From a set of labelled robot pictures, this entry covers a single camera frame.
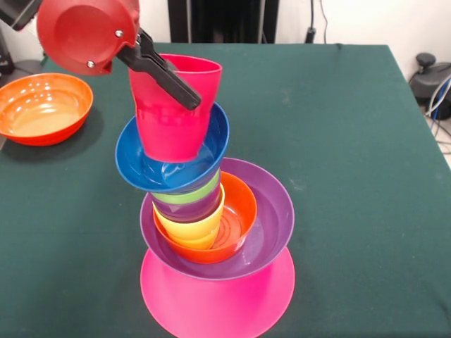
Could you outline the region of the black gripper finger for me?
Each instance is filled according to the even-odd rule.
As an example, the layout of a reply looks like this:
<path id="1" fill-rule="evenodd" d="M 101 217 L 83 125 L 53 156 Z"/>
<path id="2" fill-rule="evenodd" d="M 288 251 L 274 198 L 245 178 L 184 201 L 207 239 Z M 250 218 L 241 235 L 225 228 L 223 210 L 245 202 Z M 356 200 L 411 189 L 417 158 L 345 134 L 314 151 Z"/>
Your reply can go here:
<path id="1" fill-rule="evenodd" d="M 186 109 L 192 111 L 201 103 L 201 96 L 179 77 L 153 48 L 142 51 L 140 47 L 123 47 L 117 58 L 129 69 L 146 73 L 158 86 Z"/>
<path id="2" fill-rule="evenodd" d="M 169 70 L 175 71 L 178 69 L 171 61 L 165 60 L 156 51 L 153 39 L 143 29 L 140 29 L 137 35 L 135 58 L 138 71 L 153 73 L 156 70 L 168 72 Z"/>

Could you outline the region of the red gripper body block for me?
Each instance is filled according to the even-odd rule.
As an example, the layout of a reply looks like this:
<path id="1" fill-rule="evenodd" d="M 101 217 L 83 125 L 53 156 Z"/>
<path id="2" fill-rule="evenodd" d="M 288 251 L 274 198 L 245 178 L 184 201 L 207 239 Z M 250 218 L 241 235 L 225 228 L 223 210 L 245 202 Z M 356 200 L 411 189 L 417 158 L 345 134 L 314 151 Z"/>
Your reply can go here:
<path id="1" fill-rule="evenodd" d="M 140 28 L 138 1 L 43 1 L 39 42 L 47 56 L 81 75 L 106 75 L 123 47 L 134 47 Z"/>

